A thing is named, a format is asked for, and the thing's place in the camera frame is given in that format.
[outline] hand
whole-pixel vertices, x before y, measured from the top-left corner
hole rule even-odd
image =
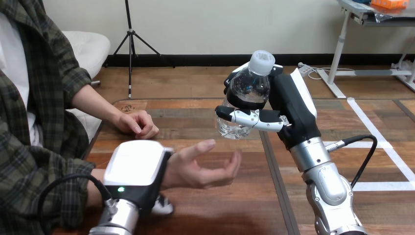
[[[161,189],[206,189],[232,184],[241,165],[241,151],[235,151],[231,158],[224,162],[223,168],[202,168],[196,161],[196,157],[212,150],[215,144],[215,140],[203,141],[173,154],[167,162]]]
[[[144,110],[131,114],[121,114],[115,121],[115,126],[124,133],[134,132],[136,139],[146,140],[159,133],[151,116]]]

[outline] fingers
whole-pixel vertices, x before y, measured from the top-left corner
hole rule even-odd
[[[138,122],[141,124],[141,126],[144,126],[141,135],[146,136],[148,133],[150,133],[153,130],[154,123],[151,119],[151,116],[144,110],[141,110],[138,113]]]
[[[132,131],[134,131],[134,133],[140,134],[142,132],[140,126],[138,125],[138,123],[134,120],[134,118],[131,118],[130,116],[125,116],[124,122],[130,127],[130,129]]]
[[[238,174],[241,165],[242,152],[235,151],[231,159],[226,162],[226,166],[222,169],[202,169],[201,185],[203,188],[219,187],[229,185]]]
[[[152,129],[151,131],[149,131],[146,135],[142,135],[142,133],[141,133],[141,134],[136,135],[136,139],[140,139],[140,140],[147,140],[147,139],[150,139],[150,138],[152,138],[153,136],[157,135],[157,134],[159,133],[159,131],[160,131],[160,130],[158,129],[158,127],[153,126],[153,129]]]
[[[191,162],[197,156],[212,150],[215,147],[215,145],[215,140],[202,141],[193,146],[182,149],[180,152],[178,152],[178,154],[183,161]]]
[[[140,110],[135,112],[133,114],[133,119],[136,123],[139,123],[139,125],[143,127],[143,129],[140,129],[138,132],[134,131],[136,139],[147,140],[159,133],[158,127],[154,125],[151,116],[146,111]]]

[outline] white tape line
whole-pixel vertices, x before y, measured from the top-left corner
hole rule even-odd
[[[387,142],[385,137],[379,132],[379,130],[373,125],[371,120],[366,116],[365,112],[359,107],[354,98],[347,98],[347,102],[354,110],[356,115],[360,118],[366,128],[374,135],[379,142]],[[415,173],[406,165],[406,163],[401,159],[399,154],[393,148],[384,148],[386,154],[391,158],[395,165],[399,168],[402,174],[409,180],[412,186],[415,188]]]
[[[353,191],[414,191],[411,182],[357,182]]]
[[[336,141],[323,141],[323,144],[324,145],[328,145],[328,144],[335,143],[335,142]],[[393,148],[391,146],[391,144],[388,143],[388,142],[383,143],[383,144],[384,144],[383,146],[385,146],[385,147],[383,147],[382,145],[380,145],[379,142],[378,142],[378,145],[376,146],[376,148]],[[372,148],[372,142],[371,141],[354,142],[354,143],[351,143],[351,144],[349,144],[347,146],[344,146],[343,148]]]

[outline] person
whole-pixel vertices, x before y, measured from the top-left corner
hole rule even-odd
[[[71,173],[102,180],[105,170],[82,160],[88,136],[67,109],[112,123],[137,139],[159,132],[145,111],[122,113],[90,83],[42,0],[0,0],[0,234],[42,234],[37,204],[54,180]],[[240,151],[223,168],[205,169],[197,163],[197,157],[214,146],[214,140],[206,140],[175,153],[162,189],[231,184],[241,163]],[[47,195],[44,214],[51,224],[74,229],[84,220],[85,208],[101,206],[97,188],[79,178]]]

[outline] electrical cord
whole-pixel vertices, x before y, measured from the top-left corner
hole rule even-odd
[[[323,70],[323,71],[326,71],[326,72],[330,72],[330,69],[331,69],[331,68],[317,68],[317,67],[311,67],[311,66],[310,66],[310,68],[312,69],[312,71],[308,74],[308,77],[311,78],[311,79],[314,79],[314,80],[320,80],[321,77],[312,77],[312,76],[310,76],[310,74],[312,72],[317,73],[317,70]],[[337,70],[355,71],[355,70],[347,69],[347,68],[337,68]]]
[[[53,181],[50,185],[48,185],[40,194],[39,197],[39,203],[38,203],[38,219],[42,228],[42,231],[45,235],[49,235],[49,232],[46,228],[46,224],[45,224],[45,219],[44,219],[44,215],[43,215],[43,204],[45,202],[46,196],[47,194],[56,186],[58,186],[59,184],[63,183],[64,181],[67,180],[71,180],[71,179],[76,179],[76,178],[85,178],[88,179],[90,181],[93,182],[93,184],[98,188],[99,192],[101,193],[102,196],[102,200],[103,201],[108,201],[112,199],[112,196],[110,194],[110,192],[108,191],[108,189],[101,183],[101,181],[99,181],[98,179],[96,179],[95,177],[93,177],[92,175],[85,175],[85,174],[70,174],[67,175],[63,178],[57,179],[55,181]]]
[[[360,135],[360,136],[354,136],[351,138],[347,138],[342,140],[345,143],[345,146],[347,146],[348,144],[357,142],[357,141],[361,141],[363,139],[371,139],[373,140],[373,144],[372,147],[369,150],[368,155],[366,156],[365,160],[363,161],[362,165],[360,166],[359,170],[357,171],[357,174],[354,176],[353,181],[351,182],[351,187],[353,188],[357,181],[359,180],[360,176],[362,175],[363,171],[365,170],[366,165],[368,164],[369,160],[371,159],[373,153],[376,150],[376,146],[377,146],[377,138],[373,135]]]

